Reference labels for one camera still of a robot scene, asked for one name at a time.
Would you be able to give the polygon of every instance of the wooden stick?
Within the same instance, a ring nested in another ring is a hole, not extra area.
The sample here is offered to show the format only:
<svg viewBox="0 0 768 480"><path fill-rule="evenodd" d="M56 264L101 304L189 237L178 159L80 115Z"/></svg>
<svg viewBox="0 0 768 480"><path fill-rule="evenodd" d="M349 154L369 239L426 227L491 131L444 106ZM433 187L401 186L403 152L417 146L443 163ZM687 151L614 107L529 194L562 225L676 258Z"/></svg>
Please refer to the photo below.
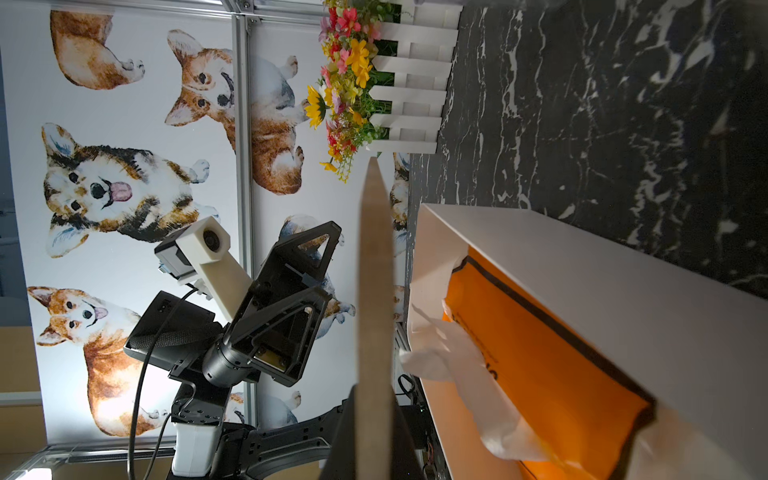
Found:
<svg viewBox="0 0 768 480"><path fill-rule="evenodd" d="M355 463L357 480L389 480L392 454L392 217L376 157L360 209Z"/></svg>

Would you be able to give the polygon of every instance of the pink flower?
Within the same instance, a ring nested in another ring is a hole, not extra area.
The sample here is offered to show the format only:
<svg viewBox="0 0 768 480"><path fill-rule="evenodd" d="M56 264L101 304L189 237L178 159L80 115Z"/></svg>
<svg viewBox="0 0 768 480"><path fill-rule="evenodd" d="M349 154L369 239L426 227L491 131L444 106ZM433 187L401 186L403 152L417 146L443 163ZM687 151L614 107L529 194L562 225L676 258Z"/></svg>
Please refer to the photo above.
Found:
<svg viewBox="0 0 768 480"><path fill-rule="evenodd" d="M326 80L326 86L331 86L331 74L328 72L328 68L325 66L320 67L320 74L325 78Z"/></svg>
<svg viewBox="0 0 768 480"><path fill-rule="evenodd" d="M336 66L339 67L339 73L345 74L346 73L346 58L349 57L349 50L342 50L339 52L339 61L336 63Z"/></svg>
<svg viewBox="0 0 768 480"><path fill-rule="evenodd" d="M320 20L320 36L317 38L321 43L328 38L328 31L331 29L331 20L328 17L323 17Z"/></svg>
<svg viewBox="0 0 768 480"><path fill-rule="evenodd" d="M339 26L342 31L360 31L360 24L357 22L357 8L348 8L339 18Z"/></svg>
<svg viewBox="0 0 768 480"><path fill-rule="evenodd" d="M346 104L341 101L341 97L339 94L334 91L331 95L331 98L333 99L333 111L336 114L340 114L343 111L346 111Z"/></svg>
<svg viewBox="0 0 768 480"><path fill-rule="evenodd" d="M381 32L382 22L376 22L372 23L368 27L368 35L370 38L374 40L381 40L382 39L382 32Z"/></svg>

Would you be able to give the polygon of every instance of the corgi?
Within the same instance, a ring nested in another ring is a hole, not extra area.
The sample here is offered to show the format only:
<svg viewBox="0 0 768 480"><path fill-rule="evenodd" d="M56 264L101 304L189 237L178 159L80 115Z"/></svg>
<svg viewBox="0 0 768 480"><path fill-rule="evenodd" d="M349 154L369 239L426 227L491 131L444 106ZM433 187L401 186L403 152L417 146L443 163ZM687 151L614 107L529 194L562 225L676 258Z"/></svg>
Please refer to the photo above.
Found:
<svg viewBox="0 0 768 480"><path fill-rule="evenodd" d="M37 344L83 346L94 422L107 435L128 436L141 362L123 353L123 346L141 316L81 290L30 286L27 292L51 315ZM165 415L166 411L139 409L136 434L156 429Z"/></svg>
<svg viewBox="0 0 768 480"><path fill-rule="evenodd" d="M202 117L221 123L235 148L235 94L232 51L203 48L181 30L168 32L168 45L181 64L181 93L165 123L179 127ZM295 126L308 120L304 100L296 106L287 80L298 72L296 57L280 68L255 57L251 72L250 130L253 179L278 195L301 188L304 153L295 147Z"/></svg>
<svg viewBox="0 0 768 480"><path fill-rule="evenodd" d="M299 405L301 405L301 392L299 391L295 391L285 401L271 395L259 395L257 402L258 429L265 432L297 424L299 421L293 414L293 410Z"/></svg>
<svg viewBox="0 0 768 480"><path fill-rule="evenodd" d="M112 15L51 10L51 40L61 73L75 85L111 90L144 78L144 64L118 60L104 46Z"/></svg>
<svg viewBox="0 0 768 480"><path fill-rule="evenodd" d="M406 251L408 240L408 192L411 160L408 154L392 154L395 159L395 182L389 191L392 228L395 229L395 257Z"/></svg>
<svg viewBox="0 0 768 480"><path fill-rule="evenodd" d="M394 320L400 322L404 320L406 288L403 285L395 285L395 315Z"/></svg>
<svg viewBox="0 0 768 480"><path fill-rule="evenodd" d="M224 410L224 421L229 423L245 423L245 415L243 414L244 404L243 394L231 393L227 407Z"/></svg>
<svg viewBox="0 0 768 480"><path fill-rule="evenodd" d="M53 212L46 251L53 258L79 247L92 232L159 242L199 218L218 218L216 209L192 199L190 184L208 178L205 160L188 168L147 150L85 147L55 124L45 124L42 137L45 203Z"/></svg>
<svg viewBox="0 0 768 480"><path fill-rule="evenodd" d="M283 223L283 228L280 229L279 239L282 240L283 238L293 235L294 233L303 232L304 230L309 230L310 228L317 227L318 225L320 225L320 223L317 221L317 219L310 217L309 215L291 215L290 217L286 218L285 222ZM309 257L319 261L322 257L319 249L323 243L326 242L326 240L327 237L319 237L315 240L312 240L311 242L307 242L301 247L304 251L306 251L306 254ZM344 236L341 236L339 237L339 245L341 246L343 244ZM317 329L315 340L323 338L326 333L328 333L328 330L330 330L334 320L337 321L340 325L344 323L344 320L346 319L344 316L345 313L348 313L350 316L355 316L357 313L357 309L354 305L338 301L336 298L336 289L333 287L333 283L331 283L331 279L327 275L323 280L323 289L332 298L328 302L328 306L326 307L323 319L320 320L320 326Z"/></svg>

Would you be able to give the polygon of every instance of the black cable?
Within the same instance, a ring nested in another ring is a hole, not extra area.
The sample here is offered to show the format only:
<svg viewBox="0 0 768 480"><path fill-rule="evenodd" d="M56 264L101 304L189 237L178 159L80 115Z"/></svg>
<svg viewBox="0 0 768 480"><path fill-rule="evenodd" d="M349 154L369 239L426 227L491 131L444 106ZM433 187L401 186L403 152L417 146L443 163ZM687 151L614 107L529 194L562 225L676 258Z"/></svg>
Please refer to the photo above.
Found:
<svg viewBox="0 0 768 480"><path fill-rule="evenodd" d="M411 384L410 390L407 390L405 386L402 385L403 379L407 380L408 383ZM397 377L397 385L402 390L402 393L396 393L395 395L407 395L408 398L411 399L411 403L415 403L415 400L413 399L413 397L411 397L411 394L414 393L414 391L416 390L416 384L413 382L413 379L411 379L411 377L403 373L401 376Z"/></svg>
<svg viewBox="0 0 768 480"><path fill-rule="evenodd" d="M163 421L163 426L160 427L160 435L157 437L157 443L154 444L154 452L152 452L152 459L149 461L149 466L147 467L147 473L144 474L144 480L149 479L149 474L152 473L152 467L154 467L154 460L157 458L157 451L160 450L160 442L163 440L163 432L165 432L165 426L168 425L168 420L170 420L170 412L168 415L165 416L165 420Z"/></svg>
<svg viewBox="0 0 768 480"><path fill-rule="evenodd" d="M192 295L195 292L197 292L197 289L192 288L192 290L185 293L184 296L181 297L181 300L179 300L176 303L176 305L174 305L173 308L170 309L168 316L165 317L165 320L163 320L163 323L160 325L160 328L157 329L157 332L154 334L152 343L150 343L149 348L147 349L147 354L144 357L144 364L141 366L139 381L138 381L138 384L136 385L136 398L134 399L134 413L131 416L131 435L128 437L128 460L127 460L128 480L136 480L136 468L134 467L134 450L136 449L136 424L138 423L138 418L139 418L139 401L141 400L141 387L144 386L144 376L147 374L147 367L149 366L149 358L152 356L152 351L154 350L154 346L157 343L157 339L160 338L160 334L163 332L163 329L168 324L168 320L170 320L171 317L174 316L174 313L176 313L176 309L178 309L179 306L182 303L184 303L184 301L187 298L189 298L189 295Z"/></svg>

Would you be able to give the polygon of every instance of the yellow flower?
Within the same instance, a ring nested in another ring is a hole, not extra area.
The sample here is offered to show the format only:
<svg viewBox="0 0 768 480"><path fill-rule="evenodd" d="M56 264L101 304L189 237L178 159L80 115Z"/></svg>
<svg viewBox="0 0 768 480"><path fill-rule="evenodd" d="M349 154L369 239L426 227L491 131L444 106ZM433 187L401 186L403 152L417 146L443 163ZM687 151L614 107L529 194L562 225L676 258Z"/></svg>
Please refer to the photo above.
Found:
<svg viewBox="0 0 768 480"><path fill-rule="evenodd" d="M368 68L361 68L359 71L356 72L357 74L356 83L360 85L361 88L365 88L366 84L368 83L368 80L371 79L371 76L369 75L371 68L373 68L373 65L368 65Z"/></svg>
<svg viewBox="0 0 768 480"><path fill-rule="evenodd" d="M349 41L349 46L352 48L349 57L346 58L346 64L350 65L352 71L357 74L358 70L368 66L368 55L370 52L366 48L365 40L357 41L356 38L353 38Z"/></svg>
<svg viewBox="0 0 768 480"><path fill-rule="evenodd" d="M306 99L310 104L304 110L306 111L306 116L310 118L310 127L317 130L317 127L326 117L326 104L320 99L320 93L312 88L312 85L306 86L306 92Z"/></svg>
<svg viewBox="0 0 768 480"><path fill-rule="evenodd" d="M354 111L352 108L349 109L349 113L352 114L352 119L355 121L358 125L365 125L368 123L368 121L362 117L361 114Z"/></svg>
<svg viewBox="0 0 768 480"><path fill-rule="evenodd" d="M320 164L321 164L321 165L323 165L323 166L326 168L326 170L331 170L331 171L332 171L332 172L334 172L334 173L336 173L336 172L339 170L338 168L336 168L336 167L335 167L335 166L334 166L332 163L330 163L329 161L327 161L327 162L320 162Z"/></svg>

